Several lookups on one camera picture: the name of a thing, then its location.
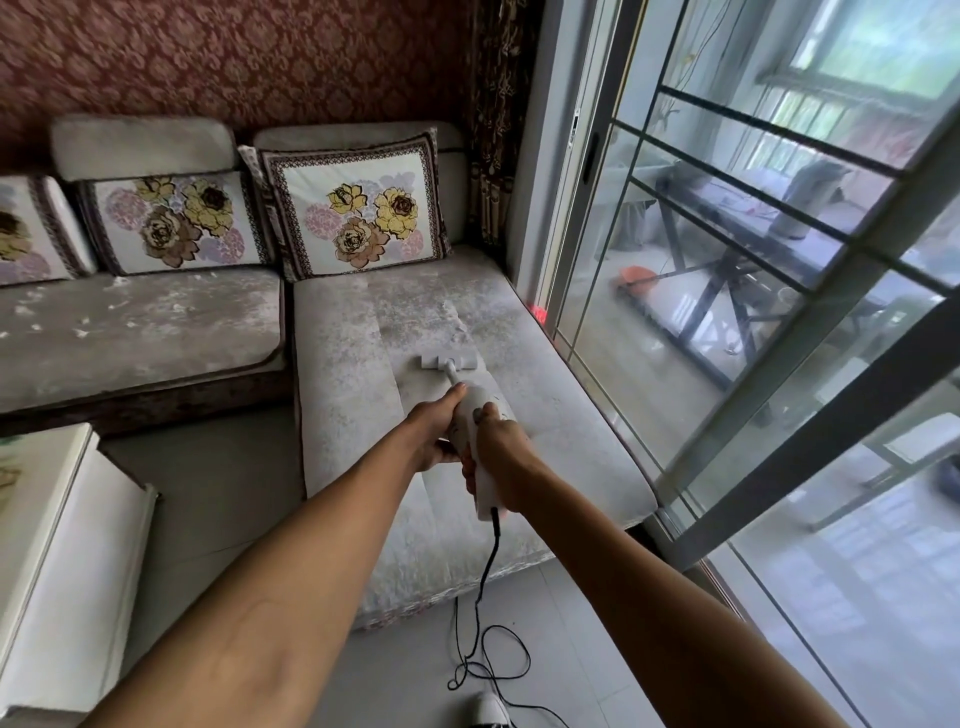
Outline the person's right hand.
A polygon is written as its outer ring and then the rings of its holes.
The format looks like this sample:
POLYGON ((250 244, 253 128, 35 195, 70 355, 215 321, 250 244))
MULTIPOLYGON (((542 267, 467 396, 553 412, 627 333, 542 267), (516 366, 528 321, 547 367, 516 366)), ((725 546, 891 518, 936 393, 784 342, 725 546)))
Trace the person's right hand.
MULTIPOLYGON (((555 490, 558 476, 538 455, 522 427, 512 419, 500 418, 496 433, 477 437, 477 445, 503 506, 524 517, 537 516, 544 499, 555 490)), ((462 475, 475 504, 474 462, 468 451, 462 455, 462 475)))

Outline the person's left forearm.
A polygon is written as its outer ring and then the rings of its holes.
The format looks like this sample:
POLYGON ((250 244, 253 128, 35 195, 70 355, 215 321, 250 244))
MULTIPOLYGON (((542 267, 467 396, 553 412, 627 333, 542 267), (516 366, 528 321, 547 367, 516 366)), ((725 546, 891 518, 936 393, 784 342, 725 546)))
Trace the person's left forearm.
POLYGON ((304 728, 436 439, 404 418, 239 556, 78 728, 304 728))

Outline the person's right forearm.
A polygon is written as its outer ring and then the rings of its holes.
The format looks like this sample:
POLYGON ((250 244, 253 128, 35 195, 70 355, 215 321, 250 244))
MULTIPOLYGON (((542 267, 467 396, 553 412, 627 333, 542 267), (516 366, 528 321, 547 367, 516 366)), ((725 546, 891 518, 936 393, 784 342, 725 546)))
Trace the person's right forearm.
POLYGON ((548 467, 510 507, 581 590, 666 728, 850 728, 769 642, 548 467))

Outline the white power plug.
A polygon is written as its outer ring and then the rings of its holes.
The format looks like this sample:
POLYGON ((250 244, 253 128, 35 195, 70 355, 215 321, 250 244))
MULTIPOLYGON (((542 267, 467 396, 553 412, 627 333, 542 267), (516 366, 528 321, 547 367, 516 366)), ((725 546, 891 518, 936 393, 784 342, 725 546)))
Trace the white power plug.
POLYGON ((469 701, 466 728, 513 728, 506 703, 493 690, 477 692, 469 701))

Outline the person's left hand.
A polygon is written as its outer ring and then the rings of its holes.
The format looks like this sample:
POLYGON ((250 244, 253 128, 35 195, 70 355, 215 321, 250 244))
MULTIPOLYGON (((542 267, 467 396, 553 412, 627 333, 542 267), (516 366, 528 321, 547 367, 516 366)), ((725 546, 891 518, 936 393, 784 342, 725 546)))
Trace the person's left hand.
POLYGON ((416 473, 440 464, 462 463, 462 456, 449 437, 457 408, 442 410, 441 397, 420 402, 404 421, 411 432, 416 473))

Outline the balcony window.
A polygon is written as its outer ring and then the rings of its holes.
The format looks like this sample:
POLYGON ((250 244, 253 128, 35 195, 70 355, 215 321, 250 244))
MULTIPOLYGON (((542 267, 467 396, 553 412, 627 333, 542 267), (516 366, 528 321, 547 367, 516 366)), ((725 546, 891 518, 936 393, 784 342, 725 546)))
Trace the balcony window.
POLYGON ((960 99, 960 0, 775 0, 761 116, 903 168, 960 99))

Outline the black folding table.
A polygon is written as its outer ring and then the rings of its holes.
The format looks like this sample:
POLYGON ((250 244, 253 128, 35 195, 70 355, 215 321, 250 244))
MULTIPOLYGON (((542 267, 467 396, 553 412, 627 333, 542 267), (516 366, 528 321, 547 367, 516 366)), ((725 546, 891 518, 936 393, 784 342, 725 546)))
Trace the black folding table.
POLYGON ((780 324, 820 283, 868 209, 845 194, 817 219, 782 202, 794 176, 751 169, 742 186, 683 160, 636 166, 631 184, 653 202, 644 211, 664 254, 659 281, 634 307, 711 385, 728 391, 780 324), (801 240, 768 231, 779 212, 810 225, 801 240))

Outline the grey framed sliding glass door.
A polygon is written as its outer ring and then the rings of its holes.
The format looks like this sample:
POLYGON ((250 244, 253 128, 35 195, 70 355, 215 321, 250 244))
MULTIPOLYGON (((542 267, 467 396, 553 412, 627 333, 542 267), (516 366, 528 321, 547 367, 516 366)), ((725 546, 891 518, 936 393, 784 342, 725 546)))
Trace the grey framed sliding glass door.
POLYGON ((960 99, 902 168, 770 123, 775 3, 597 0, 548 331, 650 486, 670 566, 855 728, 960 728, 960 99), (868 214, 721 392, 615 287, 665 260, 633 171, 742 187, 817 159, 868 214))

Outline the white water jug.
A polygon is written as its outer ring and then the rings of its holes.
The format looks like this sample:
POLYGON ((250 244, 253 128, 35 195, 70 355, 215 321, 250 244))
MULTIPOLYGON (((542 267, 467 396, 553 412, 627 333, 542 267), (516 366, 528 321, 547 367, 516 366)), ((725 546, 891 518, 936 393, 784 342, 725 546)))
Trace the white water jug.
MULTIPOLYGON (((791 178, 782 202, 786 206, 817 219, 832 203, 842 198, 842 184, 853 169, 843 163, 817 158, 801 167, 791 178)), ((811 226, 792 214, 780 211, 768 228, 773 237, 802 240, 810 233, 811 226)))

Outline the scattered white paper scraps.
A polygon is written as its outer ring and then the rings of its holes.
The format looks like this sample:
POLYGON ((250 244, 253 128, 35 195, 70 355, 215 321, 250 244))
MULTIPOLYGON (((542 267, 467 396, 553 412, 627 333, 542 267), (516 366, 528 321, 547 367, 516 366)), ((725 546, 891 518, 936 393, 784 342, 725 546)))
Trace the scattered white paper scraps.
POLYGON ((0 341, 65 332, 85 338, 113 329, 179 323, 208 280, 198 273, 114 276, 0 287, 0 341))

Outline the grey sectional sofa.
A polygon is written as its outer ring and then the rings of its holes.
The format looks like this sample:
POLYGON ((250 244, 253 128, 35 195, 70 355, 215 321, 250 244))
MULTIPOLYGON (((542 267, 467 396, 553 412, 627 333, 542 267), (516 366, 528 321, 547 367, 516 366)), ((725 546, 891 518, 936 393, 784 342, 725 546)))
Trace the grey sectional sofa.
MULTIPOLYGON (((622 528, 657 504, 640 469, 497 263, 450 257, 286 283, 274 266, 199 274, 180 322, 0 341, 0 437, 89 423, 100 434, 293 397, 304 489, 339 477, 418 402, 450 386, 424 350, 476 351, 543 460, 622 528)), ((374 629, 478 586, 493 543, 446 466, 414 480, 354 629, 374 629)))

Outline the brown patterned curtain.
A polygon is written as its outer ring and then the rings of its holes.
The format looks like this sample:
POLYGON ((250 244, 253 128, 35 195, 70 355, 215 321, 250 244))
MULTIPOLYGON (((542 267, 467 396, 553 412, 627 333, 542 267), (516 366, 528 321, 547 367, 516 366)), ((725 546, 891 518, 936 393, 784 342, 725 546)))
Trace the brown patterned curtain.
POLYGON ((506 261, 517 174, 546 0, 471 0, 467 241, 506 261))

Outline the white handheld vacuum cleaner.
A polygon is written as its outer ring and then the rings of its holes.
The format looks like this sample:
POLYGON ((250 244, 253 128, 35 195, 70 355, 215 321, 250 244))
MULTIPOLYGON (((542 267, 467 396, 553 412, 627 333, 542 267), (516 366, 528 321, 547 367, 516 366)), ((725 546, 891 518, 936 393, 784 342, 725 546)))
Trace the white handheld vacuum cleaner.
POLYGON ((469 452, 474 464, 475 506, 478 520, 492 523, 505 510, 497 486, 486 469, 477 444, 479 413, 488 403, 496 405, 501 419, 513 420, 514 413, 479 354, 471 348, 425 349, 419 355, 423 370, 445 374, 450 384, 465 385, 465 395, 453 415, 449 435, 459 455, 469 452))

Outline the white coffee table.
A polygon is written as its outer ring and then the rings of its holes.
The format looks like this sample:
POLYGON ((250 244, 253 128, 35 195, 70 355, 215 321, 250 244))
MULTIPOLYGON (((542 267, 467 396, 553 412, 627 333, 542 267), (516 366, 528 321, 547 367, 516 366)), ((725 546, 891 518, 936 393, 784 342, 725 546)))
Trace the white coffee table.
POLYGON ((0 438, 0 728, 77 728, 114 688, 157 500, 87 422, 0 438))

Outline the floral throw pillow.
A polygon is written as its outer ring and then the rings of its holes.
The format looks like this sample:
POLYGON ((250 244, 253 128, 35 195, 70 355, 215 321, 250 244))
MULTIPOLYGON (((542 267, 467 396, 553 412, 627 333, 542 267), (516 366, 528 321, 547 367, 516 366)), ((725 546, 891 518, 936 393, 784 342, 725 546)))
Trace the floral throw pillow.
POLYGON ((73 281, 99 270, 54 176, 0 176, 0 288, 73 281))
POLYGON ((82 180, 75 189, 94 249, 116 276, 276 263, 240 170, 82 180))
POLYGON ((362 149, 271 151, 252 144, 238 153, 291 283, 452 254, 433 128, 362 149))

